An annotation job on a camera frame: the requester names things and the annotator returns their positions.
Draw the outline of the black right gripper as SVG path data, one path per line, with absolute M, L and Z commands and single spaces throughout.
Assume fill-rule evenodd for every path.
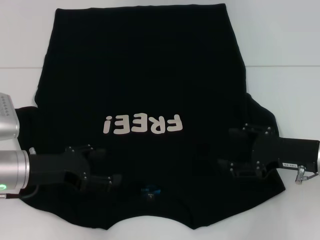
M 218 159 L 221 176 L 228 179 L 264 179 L 274 169 L 298 170 L 318 173 L 320 141 L 284 138 L 273 134 L 273 127 L 245 123 L 240 128 L 230 128 L 232 139 L 255 140 L 252 145 L 252 162 L 235 162 Z

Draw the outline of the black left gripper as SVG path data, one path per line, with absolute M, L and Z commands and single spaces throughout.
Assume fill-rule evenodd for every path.
M 60 154 L 29 155 L 29 186 L 67 184 L 81 192 L 110 192 L 122 184 L 123 176 L 91 175 L 89 161 L 103 160 L 104 148 L 91 144 L 67 146 Z

